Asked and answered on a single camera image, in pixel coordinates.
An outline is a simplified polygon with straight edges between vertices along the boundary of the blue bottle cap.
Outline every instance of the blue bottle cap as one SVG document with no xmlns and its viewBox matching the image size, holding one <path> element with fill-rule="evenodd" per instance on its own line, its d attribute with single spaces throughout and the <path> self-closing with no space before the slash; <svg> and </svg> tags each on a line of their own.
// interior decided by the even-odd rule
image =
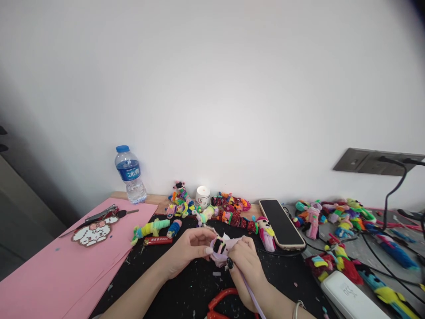
<svg viewBox="0 0 425 319">
<path fill-rule="evenodd" d="M 120 146 L 117 146 L 115 149 L 118 153 L 125 153 L 130 151 L 130 148 L 128 147 L 128 145 L 120 145 Z"/>
</svg>

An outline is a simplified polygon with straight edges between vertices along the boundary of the smartphone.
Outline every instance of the smartphone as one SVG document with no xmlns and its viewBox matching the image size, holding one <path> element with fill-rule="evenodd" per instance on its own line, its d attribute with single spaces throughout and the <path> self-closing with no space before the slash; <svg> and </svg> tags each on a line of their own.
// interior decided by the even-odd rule
<svg viewBox="0 0 425 319">
<path fill-rule="evenodd" d="M 274 241 L 282 249 L 304 249 L 305 241 L 292 223 L 282 205 L 276 199 L 261 199 L 259 201 L 263 216 L 270 222 L 274 231 Z"/>
</svg>

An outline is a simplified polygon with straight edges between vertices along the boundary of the scissors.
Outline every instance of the scissors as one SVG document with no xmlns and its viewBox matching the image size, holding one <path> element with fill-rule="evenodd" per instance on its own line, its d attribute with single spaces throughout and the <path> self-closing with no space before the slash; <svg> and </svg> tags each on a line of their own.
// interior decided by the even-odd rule
<svg viewBox="0 0 425 319">
<path fill-rule="evenodd" d="M 226 288 L 222 290 L 217 297 L 215 297 L 211 302 L 208 304 L 208 313 L 205 319 L 229 319 L 225 315 L 219 314 L 218 312 L 214 311 L 214 307 L 218 305 L 218 303 L 228 295 L 238 295 L 238 291 L 236 288 Z M 258 314 L 255 314 L 255 319 L 259 319 Z"/>
</svg>

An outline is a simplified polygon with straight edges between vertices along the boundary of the water bottle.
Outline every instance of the water bottle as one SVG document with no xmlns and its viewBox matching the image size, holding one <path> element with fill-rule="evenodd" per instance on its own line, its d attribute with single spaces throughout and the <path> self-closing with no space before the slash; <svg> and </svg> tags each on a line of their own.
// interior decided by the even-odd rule
<svg viewBox="0 0 425 319">
<path fill-rule="evenodd" d="M 128 200 L 133 204 L 145 202 L 146 188 L 140 177 L 139 161 L 127 145 L 116 147 L 115 166 L 126 184 Z"/>
</svg>

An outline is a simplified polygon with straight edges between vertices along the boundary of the black table mat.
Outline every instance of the black table mat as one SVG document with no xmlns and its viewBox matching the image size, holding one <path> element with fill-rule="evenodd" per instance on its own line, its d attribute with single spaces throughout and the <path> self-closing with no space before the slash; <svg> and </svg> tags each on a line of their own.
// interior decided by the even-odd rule
<svg viewBox="0 0 425 319">
<path fill-rule="evenodd" d="M 231 227 L 220 221 L 209 221 L 208 225 L 214 227 L 220 235 L 225 232 L 230 238 L 249 236 L 246 230 Z M 173 243 L 186 229 L 196 226 L 195 219 L 184 219 Z M 167 228 L 162 229 L 159 235 L 165 236 L 166 233 Z M 252 234 L 250 237 L 254 239 L 256 247 L 264 249 L 259 235 Z M 104 313 L 170 247 L 171 245 L 154 245 L 143 248 L 143 240 L 139 240 L 90 318 Z M 323 318 L 322 306 L 327 309 L 330 318 L 336 318 L 301 256 L 278 257 L 261 251 L 257 251 L 257 253 L 267 279 L 279 291 L 294 302 L 302 300 L 307 310 L 317 318 Z M 213 272 L 221 272 L 221 276 L 214 277 Z M 203 258 L 194 260 L 176 278 L 165 283 L 144 318 L 203 319 L 208 312 L 208 303 L 221 290 L 234 286 L 230 274 L 224 270 L 224 267 L 217 268 L 214 262 L 208 262 Z M 254 318 L 238 296 L 227 296 L 216 306 L 215 310 L 229 318 Z"/>
</svg>

